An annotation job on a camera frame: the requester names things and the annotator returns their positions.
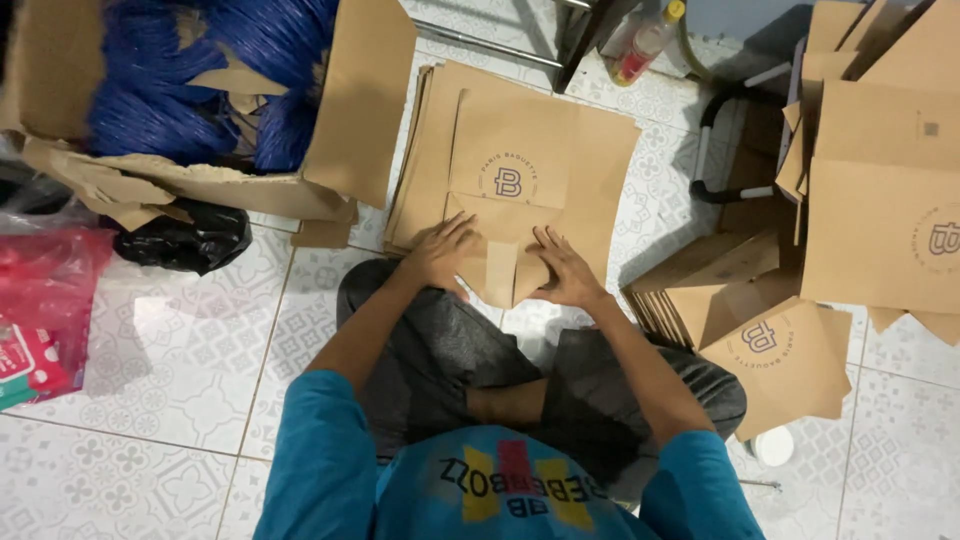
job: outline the white tiled floor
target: white tiled floor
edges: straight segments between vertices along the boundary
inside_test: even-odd
[[[404,5],[415,17],[481,37],[555,50],[552,2]],[[549,88],[536,67],[426,39],[418,49],[415,69],[448,58]],[[715,223],[716,209],[686,195],[707,98],[657,74],[614,87],[595,55],[570,85],[565,99],[628,113],[644,128],[616,216],[610,291]],[[728,108],[709,149],[715,182],[729,169],[742,117],[736,104]],[[409,108],[394,181],[408,125]],[[252,220],[251,248],[205,278],[122,262],[109,268],[97,293],[85,390],[0,414],[0,540],[250,538],[283,392],[334,332],[337,285],[353,265],[376,257],[385,213],[362,206],[352,247],[338,251],[293,252],[295,220]],[[542,363],[561,328],[590,322],[582,311],[543,302],[506,312],[474,303]],[[776,469],[729,444],[742,478],[783,486],[745,486],[758,520],[771,539],[960,538],[960,518],[950,511],[960,507],[960,348],[910,317],[877,335],[864,308],[838,308],[854,312],[854,390],[843,418],[791,424],[797,452]]]

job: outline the b logo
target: b logo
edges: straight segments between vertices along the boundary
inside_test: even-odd
[[[496,194],[503,197],[520,196],[520,173],[514,169],[500,167],[496,171],[496,178],[493,179],[496,184]]]
[[[774,339],[774,329],[766,321],[761,321],[755,327],[750,327],[743,331],[740,337],[743,342],[750,345],[750,350],[755,353],[763,353],[777,346],[777,340]]]
[[[930,232],[930,253],[951,254],[960,251],[960,227],[954,222],[934,225]]]

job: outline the person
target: person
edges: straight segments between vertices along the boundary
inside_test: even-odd
[[[551,280],[531,298],[596,323],[561,333],[545,378],[455,280],[475,228],[458,214],[344,277],[339,330],[287,390],[253,538],[762,538],[724,444],[736,379],[651,345],[535,228]]]

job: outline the blue fabric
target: blue fabric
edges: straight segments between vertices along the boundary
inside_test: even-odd
[[[287,390],[254,540],[762,538],[720,437],[677,435],[639,519],[566,455],[499,426],[455,430],[377,467],[349,383],[330,371]]]

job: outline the red plastic bag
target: red plastic bag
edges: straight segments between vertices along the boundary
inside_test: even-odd
[[[0,235],[0,408],[82,387],[93,294],[113,235]]]

